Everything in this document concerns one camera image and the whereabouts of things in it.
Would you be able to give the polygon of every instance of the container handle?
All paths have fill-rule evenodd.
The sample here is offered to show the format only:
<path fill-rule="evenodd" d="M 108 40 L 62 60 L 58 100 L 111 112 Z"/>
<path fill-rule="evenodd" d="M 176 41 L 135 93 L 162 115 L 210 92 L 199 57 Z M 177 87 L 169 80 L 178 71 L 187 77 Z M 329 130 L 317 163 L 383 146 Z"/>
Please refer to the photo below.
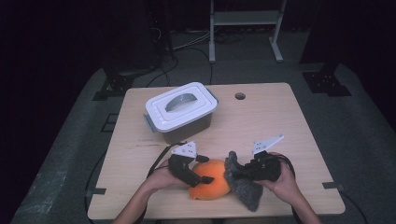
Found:
<path fill-rule="evenodd" d="M 177 105 L 185 104 L 187 102 L 196 101 L 197 98 L 192 93 L 181 94 L 171 100 L 165 107 L 166 112 L 171 112 Z"/>

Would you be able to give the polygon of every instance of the wooden table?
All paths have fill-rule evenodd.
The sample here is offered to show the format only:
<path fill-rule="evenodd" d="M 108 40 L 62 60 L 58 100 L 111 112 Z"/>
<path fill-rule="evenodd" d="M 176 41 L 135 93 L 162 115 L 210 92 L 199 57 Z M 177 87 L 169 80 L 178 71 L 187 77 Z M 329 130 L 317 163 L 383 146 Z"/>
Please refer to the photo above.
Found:
<path fill-rule="evenodd" d="M 224 160 L 234 150 L 241 164 L 253 158 L 253 142 L 284 134 L 270 148 L 287 156 L 295 169 L 297 182 L 315 212 L 341 214 L 345 205 L 337 189 L 325 189 L 333 182 L 304 115 L 286 83 L 207 86 L 219 99 L 211 126 L 187 141 L 195 141 L 197 151 L 210 159 Z M 96 187 L 105 194 L 94 194 L 88 216 L 113 219 L 139 185 L 149 167 L 167 144 L 161 133 L 153 133 L 143 115 L 148 99 L 173 88 L 130 89 L 120 115 Z M 242 92 L 245 100 L 237 100 Z M 279 217 L 291 215 L 290 206 L 264 189 L 257 212 L 250 212 L 231 192 L 213 201 L 191 200 L 185 188 L 162 189 L 152 195 L 145 218 L 197 217 Z"/>

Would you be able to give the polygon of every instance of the human hand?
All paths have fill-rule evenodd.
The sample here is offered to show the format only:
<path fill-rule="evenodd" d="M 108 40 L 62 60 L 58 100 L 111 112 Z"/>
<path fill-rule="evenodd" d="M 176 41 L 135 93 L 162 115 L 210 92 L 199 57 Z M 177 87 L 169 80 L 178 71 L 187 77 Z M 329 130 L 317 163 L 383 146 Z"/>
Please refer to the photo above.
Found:
<path fill-rule="evenodd" d="M 270 154 L 280 155 L 275 152 L 270 152 Z M 270 180 L 259 180 L 255 182 L 271 190 L 283 202 L 295 204 L 304 196 L 297 186 L 291 169 L 284 161 L 280 161 L 280 171 L 280 177 L 276 182 Z"/>
<path fill-rule="evenodd" d="M 166 160 L 161 163 L 154 173 L 152 173 L 143 184 L 148 185 L 152 189 L 165 189 L 171 186 L 187 187 L 187 184 L 172 175 L 172 173 L 169 171 L 168 162 L 169 161 Z"/>

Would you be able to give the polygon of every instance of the container lid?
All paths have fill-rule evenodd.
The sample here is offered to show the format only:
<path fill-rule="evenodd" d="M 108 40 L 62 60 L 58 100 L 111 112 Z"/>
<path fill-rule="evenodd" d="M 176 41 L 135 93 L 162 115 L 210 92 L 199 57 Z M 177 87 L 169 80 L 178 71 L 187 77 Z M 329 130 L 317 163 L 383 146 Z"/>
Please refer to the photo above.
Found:
<path fill-rule="evenodd" d="M 146 102 L 152 123 L 162 133 L 200 119 L 215 111 L 217 106 L 217 99 L 199 82 L 167 91 Z"/>

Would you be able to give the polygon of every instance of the black stand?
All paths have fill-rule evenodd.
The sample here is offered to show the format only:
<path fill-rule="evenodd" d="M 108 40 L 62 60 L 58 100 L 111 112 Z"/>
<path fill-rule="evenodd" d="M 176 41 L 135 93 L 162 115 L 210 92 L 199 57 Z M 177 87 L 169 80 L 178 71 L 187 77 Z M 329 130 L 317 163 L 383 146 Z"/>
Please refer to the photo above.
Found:
<path fill-rule="evenodd" d="M 303 76 L 313 93 L 327 93 L 329 96 L 351 96 L 347 87 L 340 84 L 334 72 L 339 62 L 331 61 L 318 72 L 304 72 Z"/>

